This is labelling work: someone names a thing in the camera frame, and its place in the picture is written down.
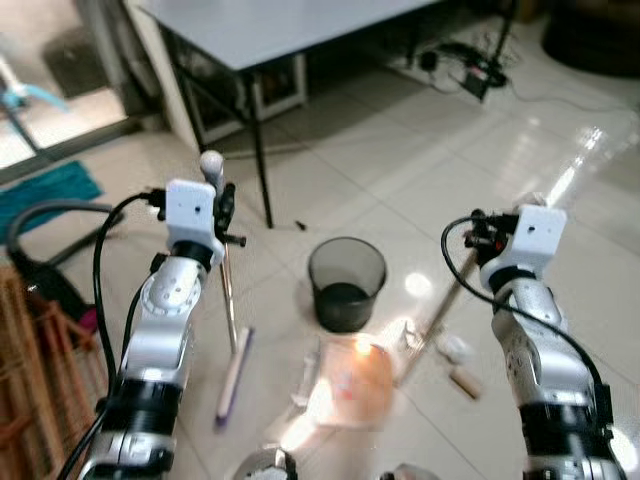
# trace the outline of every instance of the floor tile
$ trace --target floor tile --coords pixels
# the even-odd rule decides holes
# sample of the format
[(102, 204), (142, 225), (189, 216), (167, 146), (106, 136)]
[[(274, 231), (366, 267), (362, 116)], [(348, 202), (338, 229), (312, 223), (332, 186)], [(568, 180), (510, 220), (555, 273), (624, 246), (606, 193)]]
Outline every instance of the floor tile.
[[(386, 282), (376, 298), (373, 315), (362, 331), (383, 334), (394, 328), (392, 324), (407, 319), (424, 327), (430, 323), (453, 279), (442, 259), (439, 244), (384, 205), (337, 229), (332, 236), (362, 239), (385, 258)], [(311, 284), (307, 264), (311, 251), (289, 264), (290, 270), (300, 279), (304, 293), (309, 295), (309, 302)], [(452, 311), (468, 300), (469, 296), (462, 294)]]
[[(272, 154), (296, 152), (304, 148), (300, 142), (278, 127), (277, 118), (264, 122), (261, 127), (261, 133), (267, 162)], [(253, 137), (247, 129), (242, 129), (233, 135), (213, 142), (210, 148), (222, 153), (228, 162), (253, 161), (255, 159)]]
[(572, 222), (547, 275), (575, 335), (634, 383), (640, 383), (638, 271), (637, 255)]
[(389, 139), (320, 145), (314, 151), (378, 198), (384, 198), (451, 156), (424, 135), (409, 131)]
[[(209, 295), (219, 292), (218, 285), (208, 287)], [(311, 292), (302, 288), (300, 280), (282, 269), (265, 278), (250, 290), (234, 293), (238, 329), (254, 329), (252, 347), (261, 349), (286, 344), (316, 331), (311, 317)], [(196, 362), (193, 376), (207, 377), (209, 366), (226, 365), (229, 358), (229, 336), (223, 303), (204, 303), (195, 317)], [(299, 359), (292, 358), (292, 363)]]
[(504, 114), (485, 109), (466, 95), (443, 95), (434, 90), (395, 102), (382, 112), (434, 144), (454, 151), (504, 118)]
[[(234, 162), (229, 166), (237, 168)], [(275, 228), (263, 228), (262, 197), (255, 177), (237, 183), (241, 204), (237, 225), (248, 228), (283, 261), (376, 204), (372, 195), (309, 150), (272, 155), (269, 182)], [(306, 230), (301, 231), (296, 221)]]
[(185, 433), (180, 421), (176, 423), (174, 435), (178, 445), (173, 460), (173, 467), (168, 475), (169, 479), (182, 480), (188, 478), (189, 480), (209, 480), (210, 478), (218, 478), (209, 476), (193, 449), (191, 439)]
[(432, 239), (475, 208), (490, 212), (513, 205), (516, 189), (457, 157), (443, 162), (384, 200)]
[(378, 478), (402, 463), (427, 469), (437, 478), (482, 479), (482, 475), (401, 393), (396, 415), (380, 431), (338, 431), (300, 466), (300, 478)]
[(288, 408), (289, 395), (301, 378), (303, 358), (315, 344), (313, 338), (264, 346), (254, 343), (224, 431), (214, 431), (213, 419), (226, 363), (212, 366), (206, 380), (189, 384), (180, 418), (212, 478), (224, 478), (267, 442), (265, 431)]
[(640, 255), (640, 150), (605, 165), (578, 193), (575, 218), (600, 235)]
[(383, 111), (429, 89), (427, 85), (383, 67), (370, 68), (343, 82), (339, 88), (360, 103)]
[(307, 146), (392, 138), (405, 130), (373, 108), (340, 92), (316, 96), (308, 106), (286, 113), (274, 123)]
[(460, 151), (460, 156), (520, 192), (537, 191), (574, 160), (571, 142), (521, 119), (507, 119)]
[[(565, 296), (557, 298), (564, 303)], [(483, 385), (477, 401), (449, 380), (451, 367), (435, 352), (418, 363), (403, 391), (486, 478), (506, 480), (521, 475), (526, 450), (520, 416), (506, 378), (504, 354), (491, 330), (491, 317), (490, 306), (471, 301), (447, 322), (447, 331), (462, 338), (475, 352), (465, 368)], [(576, 320), (570, 322), (575, 331)], [(601, 363), (598, 367), (612, 387), (615, 423), (637, 448), (637, 386)], [(491, 432), (490, 442), (487, 432)]]
[(523, 72), (518, 68), (505, 73), (509, 83), (489, 91), (484, 101), (485, 108), (517, 116), (532, 101), (545, 98), (557, 85), (551, 80), (541, 79), (535, 73)]
[(559, 86), (549, 90), (543, 98), (527, 102), (517, 115), (567, 139), (589, 127), (597, 127), (614, 138), (622, 138), (634, 131), (633, 124), (637, 121), (636, 115), (624, 108), (627, 105), (608, 95), (577, 91), (573, 86)]
[(636, 109), (638, 107), (640, 80), (637, 78), (608, 77), (579, 70), (574, 70), (572, 77), (560, 86), (571, 90), (574, 95), (586, 97), (591, 101), (598, 99), (604, 106), (626, 106)]

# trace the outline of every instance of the metal rod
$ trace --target metal rod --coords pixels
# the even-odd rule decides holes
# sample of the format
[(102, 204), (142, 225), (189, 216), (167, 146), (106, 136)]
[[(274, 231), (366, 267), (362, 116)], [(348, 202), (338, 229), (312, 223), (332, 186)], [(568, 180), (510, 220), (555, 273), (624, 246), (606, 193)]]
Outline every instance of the metal rod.
[(405, 56), (406, 67), (412, 69), (416, 62), (416, 53), (418, 51), (418, 45), (420, 43), (420, 27), (422, 23), (422, 16), (416, 16), (413, 25), (409, 29), (409, 35), (407, 38), (407, 53)]
[(231, 354), (238, 351), (238, 330), (236, 328), (236, 312), (233, 305), (233, 285), (231, 283), (231, 262), (229, 260), (229, 245), (224, 244), (224, 259), (220, 264), (220, 279), (224, 293), (224, 304), (227, 310), (227, 326), (229, 327), (229, 341)]
[[(464, 265), (460, 269), (460, 275), (462, 275), (464, 279), (467, 279), (469, 275), (471, 275), (471, 272), (473, 272), (475, 266), (476, 253), (472, 252), (467, 256)], [(413, 347), (404, 371), (395, 379), (396, 385), (400, 385), (404, 382), (405, 378), (407, 378), (415, 364), (422, 356), (422, 353), (427, 349), (431, 341), (442, 331), (442, 323), (462, 290), (462, 285), (460, 285), (456, 280), (452, 280), (446, 295), (440, 302), (436, 312), (431, 316), (430, 321), (426, 324), (423, 323), (422, 325), (416, 325), (416, 332), (412, 334), (412, 340), (417, 343), (417, 345)]]
[(0, 109), (4, 111), (13, 128), (15, 128), (16, 132), (18, 132), (29, 148), (33, 150), (36, 155), (44, 155), (42, 149), (36, 144), (35, 140), (33, 140), (26, 127), (20, 123), (18, 116), (13, 113), (11, 107), (0, 101)]
[(264, 159), (264, 145), (262, 143), (262, 131), (260, 121), (258, 119), (258, 106), (256, 102), (255, 76), (253, 73), (245, 73), (242, 75), (242, 84), (244, 86), (247, 99), (247, 126), (253, 137), (253, 147), (256, 154), (256, 166), (258, 168), (258, 176), (260, 177), (260, 187), (262, 188), (262, 202), (264, 203), (264, 213), (267, 220), (267, 227), (273, 228), (273, 216), (271, 214), (271, 200), (269, 199), (269, 186), (267, 185), (267, 168)]

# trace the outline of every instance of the black metal stand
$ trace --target black metal stand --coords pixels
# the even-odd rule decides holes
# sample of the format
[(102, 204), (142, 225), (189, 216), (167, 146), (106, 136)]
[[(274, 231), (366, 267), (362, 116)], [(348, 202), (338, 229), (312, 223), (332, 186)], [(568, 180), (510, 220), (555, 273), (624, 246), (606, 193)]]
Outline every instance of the black metal stand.
[(415, 15), (415, 18), (411, 21), (411, 27), (409, 28), (409, 34), (407, 37), (407, 53), (405, 59), (407, 62), (407, 68), (413, 68), (416, 62), (416, 53), (418, 52), (418, 45), (420, 44), (420, 28), (422, 26), (422, 15)]
[(18, 117), (13, 113), (13, 111), (4, 103), (2, 103), (2, 101), (0, 101), (0, 109), (2, 109), (4, 114), (7, 116), (7, 118), (9, 119), (9, 123), (11, 123), (13, 128), (16, 129), (16, 132), (18, 132), (25, 143), (29, 145), (29, 148), (33, 150), (33, 153), (35, 153), (36, 155), (42, 155), (42, 150), (36, 144), (35, 140), (31, 138), (31, 134), (27, 131), (24, 125), (20, 123), (20, 120), (18, 120)]
[(260, 119), (258, 118), (258, 106), (255, 95), (255, 73), (253, 71), (231, 71), (228, 68), (225, 68), (224, 65), (220, 65), (215, 59), (206, 55), (201, 50), (198, 50), (200, 54), (206, 56), (206, 58), (211, 62), (221, 68), (224, 68), (229, 74), (240, 80), (239, 84), (243, 90), (241, 93), (244, 94), (244, 98), (246, 99), (246, 106), (245, 111), (239, 111), (238, 109), (229, 106), (223, 99), (216, 97), (215, 92), (212, 92), (206, 85), (195, 78), (191, 72), (180, 64), (180, 43), (183, 43), (184, 41), (166, 28), (161, 28), (161, 30), (165, 47), (169, 55), (169, 62), (171, 63), (173, 73), (176, 77), (178, 89), (180, 90), (182, 101), (187, 110), (187, 115), (189, 116), (189, 122), (191, 123), (191, 128), (196, 137), (196, 142), (198, 143), (198, 150), (203, 152), (207, 148), (207, 145), (204, 143), (202, 138), (202, 126), (195, 105), (195, 100), (190, 90), (191, 88), (198, 90), (198, 92), (210, 99), (216, 106), (229, 113), (249, 130), (251, 137), (253, 138), (256, 169), (260, 179), (260, 188), (262, 189), (262, 202), (264, 205), (265, 220), (267, 227), (273, 228), (273, 213), (271, 211), (269, 184), (267, 181), (267, 167), (265, 162), (264, 144), (262, 141), (262, 128)]

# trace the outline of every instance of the wooden stick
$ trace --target wooden stick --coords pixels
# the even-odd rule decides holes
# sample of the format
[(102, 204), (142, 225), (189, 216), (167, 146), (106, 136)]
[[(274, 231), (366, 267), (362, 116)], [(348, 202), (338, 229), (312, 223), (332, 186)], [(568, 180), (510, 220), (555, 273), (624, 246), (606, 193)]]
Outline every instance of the wooden stick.
[(40, 424), (42, 425), (45, 436), (45, 444), (49, 454), (51, 455), (51, 464), (54, 471), (58, 471), (65, 460), (64, 449), (58, 427), (56, 425), (55, 415), (51, 408), (51, 399), (46, 388), (46, 380), (44, 369), (38, 351), (38, 343), (33, 331), (33, 324), (30, 315), (27, 312), (24, 292), (22, 285), (17, 279), (8, 281), (14, 301), (11, 302), (17, 310), (17, 323), (22, 329), (22, 338), (24, 339), (24, 350), (28, 362), (29, 373), (31, 375), (31, 390), (36, 408), (40, 416)]
[[(6, 389), (6, 402), (3, 403), (6, 403), (7, 410), (11, 411), (11, 413), (7, 412), (6, 416), (12, 416), (14, 421), (18, 418), (32, 419), (32, 412), (29, 408), (29, 396), (24, 384), (24, 380), (26, 379), (25, 373), (26, 372), (22, 365), (6, 373), (6, 383), (8, 383), (8, 388)], [(22, 440), (24, 451), (21, 452), (21, 456), (24, 458), (26, 464), (32, 465), (32, 473), (34, 476), (37, 476), (40, 473), (39, 470), (42, 466), (42, 462), (40, 461), (42, 455), (40, 453), (36, 429), (27, 429), (22, 435)], [(15, 450), (15, 443), (13, 443), (10, 448)]]
[(100, 360), (98, 358), (98, 345), (91, 334), (89, 334), (89, 332), (84, 328), (73, 323), (66, 315), (64, 315), (63, 318), (67, 328), (79, 336), (79, 341), (86, 352), (85, 359), (87, 360), (86, 365), (89, 369), (89, 377), (91, 378), (91, 382), (95, 388), (96, 396), (100, 397), (107, 389), (107, 377), (105, 376), (104, 369), (100, 365)]
[(57, 384), (58, 398), (62, 400), (62, 414), (67, 425), (67, 435), (71, 438), (71, 443), (76, 443), (80, 439), (81, 433), (78, 423), (74, 421), (73, 391), (69, 385), (64, 357), (60, 348), (60, 339), (56, 336), (55, 318), (51, 309), (47, 312), (42, 325), (49, 344), (50, 361), (55, 371), (55, 377), (51, 379), (50, 383)]
[(32, 418), (27, 415), (16, 417), (11, 423), (0, 426), (0, 450), (8, 448), (10, 443), (15, 441), (15, 437), (20, 435), (29, 425)]
[(89, 379), (91, 382), (92, 392), (95, 394), (95, 397), (99, 397), (102, 392), (101, 385), (98, 384), (98, 378), (94, 373), (94, 370), (91, 366), (91, 352), (87, 352), (86, 350), (82, 351), (82, 365), (84, 366), (84, 376)]
[(82, 385), (82, 379), (78, 372), (78, 366), (76, 359), (73, 355), (73, 347), (71, 346), (71, 340), (69, 340), (69, 333), (66, 328), (64, 313), (60, 310), (58, 302), (52, 302), (51, 314), (55, 321), (55, 325), (58, 330), (58, 337), (62, 343), (62, 354), (67, 363), (67, 369), (71, 376), (71, 385), (75, 393), (75, 399), (80, 404), (80, 416), (82, 418), (81, 430), (84, 431), (93, 422), (93, 411), (89, 407), (89, 400), (87, 399), (87, 392)]
[[(469, 253), (467, 255), (462, 268), (460, 269), (460, 275), (462, 278), (466, 279), (471, 275), (473, 269), (476, 266), (476, 254), (475, 252)], [(418, 337), (418, 345), (413, 349), (411, 355), (406, 363), (406, 367), (404, 371), (396, 378), (396, 385), (404, 382), (405, 378), (409, 375), (413, 367), (418, 362), (418, 359), (422, 356), (422, 353), (427, 349), (431, 341), (442, 331), (442, 326), (444, 319), (447, 314), (451, 310), (454, 302), (458, 298), (458, 295), (462, 290), (462, 285), (460, 285), (455, 279), (452, 280), (449, 289), (447, 290), (446, 295), (440, 302), (438, 309), (431, 316), (429, 322), (426, 322), (424, 328), (419, 328), (416, 332), (416, 336)]]
[[(0, 295), (2, 298), (1, 303), (3, 306), (2, 308), (2, 313), (4, 317), (3, 324), (7, 328), (9, 341), (13, 346), (12, 349), (14, 354), (15, 355), (19, 354), (22, 357), (22, 360), (24, 362), (22, 367), (24, 369), (24, 379), (23, 379), (24, 383), (18, 382), (17, 384), (14, 384), (13, 392), (14, 394), (17, 394), (17, 397), (15, 398), (15, 402), (17, 405), (29, 406), (30, 402), (29, 402), (29, 395), (27, 392), (31, 392), (30, 397), (33, 399), (34, 410), (38, 411), (39, 406), (41, 404), (43, 403), (48, 404), (48, 393), (46, 392), (46, 389), (45, 389), (44, 397), (41, 395), (40, 396), (38, 395), (37, 392), (40, 391), (39, 387), (42, 386), (42, 383), (38, 384), (37, 378), (36, 378), (37, 375), (32, 374), (33, 368), (29, 368), (30, 365), (32, 365), (33, 363), (33, 359), (31, 358), (31, 355), (30, 355), (33, 353), (33, 349), (30, 350), (28, 348), (25, 348), (27, 340), (25, 339), (25, 336), (21, 335), (20, 333), (20, 326), (23, 322), (20, 321), (22, 319), (22, 316), (18, 312), (17, 304), (19, 302), (14, 302), (10, 294), (10, 292), (15, 290), (15, 285), (14, 285), (15, 275), (10, 276), (6, 273), (6, 269), (0, 269), (0, 271), (2, 270), (4, 271), (2, 272), (2, 288), (0, 288)], [(31, 327), (31, 319), (29, 318), (28, 320), (29, 320), (28, 325), (29, 327)], [(45, 418), (43, 419), (43, 422), (39, 425), (42, 427), (43, 430), (47, 427), (47, 424), (45, 422), (46, 422), (46, 413), (45, 413)], [(44, 475), (44, 472), (42, 471), (42, 462), (39, 461), (39, 459), (42, 457), (42, 451), (41, 451), (42, 447), (40, 446), (41, 442), (38, 440), (37, 433), (38, 432), (36, 430), (29, 429), (25, 437), (25, 441), (26, 441), (25, 446), (27, 448), (27, 452), (29, 453), (30, 463), (32, 465), (32, 474), (36, 478), (40, 477), (41, 475)], [(53, 434), (57, 435), (57, 430), (54, 429)], [(59, 441), (57, 441), (57, 443), (52, 443), (52, 444), (45, 441), (45, 446), (47, 447), (47, 450), (50, 455), (53, 455), (54, 452), (57, 452), (62, 457), (62, 454), (63, 454), (62, 444)]]
[(469, 370), (458, 365), (451, 370), (449, 378), (453, 380), (473, 400), (482, 395), (482, 383)]

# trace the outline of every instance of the table leg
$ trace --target table leg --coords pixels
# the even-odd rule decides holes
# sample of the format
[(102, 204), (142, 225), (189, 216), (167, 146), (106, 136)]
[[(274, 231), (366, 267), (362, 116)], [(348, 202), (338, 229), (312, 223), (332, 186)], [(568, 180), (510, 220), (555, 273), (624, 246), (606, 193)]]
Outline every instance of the table leg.
[(409, 30), (409, 38), (407, 39), (407, 68), (413, 68), (416, 61), (416, 52), (418, 51), (418, 45), (420, 43), (420, 27), (422, 23), (422, 16), (416, 15), (413, 19), (411, 28)]
[(267, 168), (264, 159), (264, 145), (262, 143), (262, 130), (258, 119), (258, 109), (254, 90), (255, 75), (245, 73), (242, 75), (242, 84), (247, 99), (247, 127), (253, 137), (253, 148), (256, 155), (256, 167), (260, 177), (260, 187), (262, 188), (262, 202), (267, 220), (267, 227), (273, 228), (273, 217), (271, 214), (271, 200), (269, 199), (269, 186), (267, 185)]

